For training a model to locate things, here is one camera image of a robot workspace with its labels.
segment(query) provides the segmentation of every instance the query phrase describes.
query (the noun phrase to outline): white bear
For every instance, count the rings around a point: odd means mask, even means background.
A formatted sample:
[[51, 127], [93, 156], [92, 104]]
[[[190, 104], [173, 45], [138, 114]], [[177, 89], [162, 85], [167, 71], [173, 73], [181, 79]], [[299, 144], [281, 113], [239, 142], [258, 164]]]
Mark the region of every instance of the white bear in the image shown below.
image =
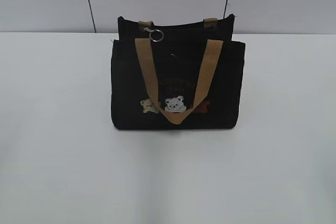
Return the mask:
[[179, 95], [176, 98], [166, 99], [167, 106], [164, 107], [168, 112], [183, 112], [187, 107], [183, 103], [183, 96]]
[[143, 106], [143, 113], [147, 113], [149, 111], [154, 112], [155, 114], [159, 113], [159, 110], [155, 107], [154, 103], [150, 98], [141, 101], [140, 104]]

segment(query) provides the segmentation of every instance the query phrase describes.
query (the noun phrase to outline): metal key ring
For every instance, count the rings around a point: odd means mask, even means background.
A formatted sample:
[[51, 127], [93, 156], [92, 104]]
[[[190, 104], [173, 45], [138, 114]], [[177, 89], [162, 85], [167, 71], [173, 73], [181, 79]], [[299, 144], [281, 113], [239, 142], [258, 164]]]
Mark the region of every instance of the metal key ring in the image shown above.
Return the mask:
[[[152, 41], [154, 41], [154, 42], [161, 42], [161, 41], [163, 40], [163, 38], [164, 38], [163, 31], [161, 31], [161, 30], [158, 30], [158, 29], [151, 30], [151, 29], [149, 29], [149, 28], [144, 28], [144, 30], [149, 32], [149, 38], [150, 38]], [[153, 37], [152, 37], [152, 33], [155, 33], [155, 32], [161, 34], [161, 38], [160, 38], [160, 39], [153, 39]]]

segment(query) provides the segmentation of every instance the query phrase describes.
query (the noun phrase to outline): silver ring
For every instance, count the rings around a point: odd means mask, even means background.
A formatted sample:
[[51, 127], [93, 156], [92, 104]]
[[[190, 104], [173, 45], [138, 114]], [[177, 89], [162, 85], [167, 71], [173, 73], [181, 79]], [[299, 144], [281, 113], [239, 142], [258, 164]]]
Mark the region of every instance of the silver ring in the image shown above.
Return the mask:
[[[154, 32], [158, 32], [158, 33], [160, 33], [161, 34], [161, 38], [160, 39], [157, 39], [157, 40], [155, 40], [155, 39], [153, 39], [152, 38], [152, 33], [154, 33]], [[161, 42], [162, 40], [163, 40], [163, 37], [164, 37], [164, 34], [163, 34], [163, 31], [161, 31], [161, 30], [151, 30], [150, 31], [150, 33], [149, 33], [149, 38], [152, 40], [152, 41], [154, 41], [154, 42]]]

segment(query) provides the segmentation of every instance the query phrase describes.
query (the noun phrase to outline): tan strap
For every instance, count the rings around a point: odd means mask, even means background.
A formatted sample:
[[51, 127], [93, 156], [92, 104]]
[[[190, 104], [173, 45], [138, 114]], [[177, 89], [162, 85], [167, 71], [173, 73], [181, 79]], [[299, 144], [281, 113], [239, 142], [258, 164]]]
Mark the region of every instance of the tan strap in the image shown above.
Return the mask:
[[159, 86], [155, 71], [151, 40], [135, 39], [138, 59], [145, 81], [149, 98], [157, 109], [173, 124], [181, 124], [183, 120], [206, 98], [208, 95], [212, 78], [217, 67], [219, 55], [221, 55], [223, 41], [208, 40], [199, 70], [198, 81], [195, 91], [193, 107], [184, 112], [173, 113], [163, 110], [159, 105]]
[[203, 20], [204, 22], [204, 28], [209, 28], [209, 27], [217, 27], [217, 18], [206, 18]]
[[151, 27], [152, 25], [154, 25], [153, 21], [148, 21], [148, 22], [139, 21], [138, 24], [139, 24], [140, 31], [143, 31], [143, 29], [146, 27]]

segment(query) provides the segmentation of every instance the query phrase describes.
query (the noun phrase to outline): embroidered bear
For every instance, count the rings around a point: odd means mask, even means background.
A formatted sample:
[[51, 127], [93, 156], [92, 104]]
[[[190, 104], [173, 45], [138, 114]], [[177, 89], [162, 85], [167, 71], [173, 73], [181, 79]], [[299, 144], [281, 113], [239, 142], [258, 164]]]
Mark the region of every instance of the embroidered bear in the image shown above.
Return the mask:
[[187, 107], [183, 103], [182, 95], [179, 95], [176, 98], [166, 99], [166, 104], [167, 106], [164, 107], [164, 110], [168, 112], [183, 112], [187, 109]]
[[155, 107], [154, 103], [150, 98], [141, 101], [140, 104], [143, 106], [143, 113], [147, 113], [149, 111], [154, 112], [155, 114], [159, 113], [159, 110]]
[[210, 101], [202, 101], [193, 111], [193, 113], [207, 113], [208, 112], [208, 108], [207, 106], [210, 104]]

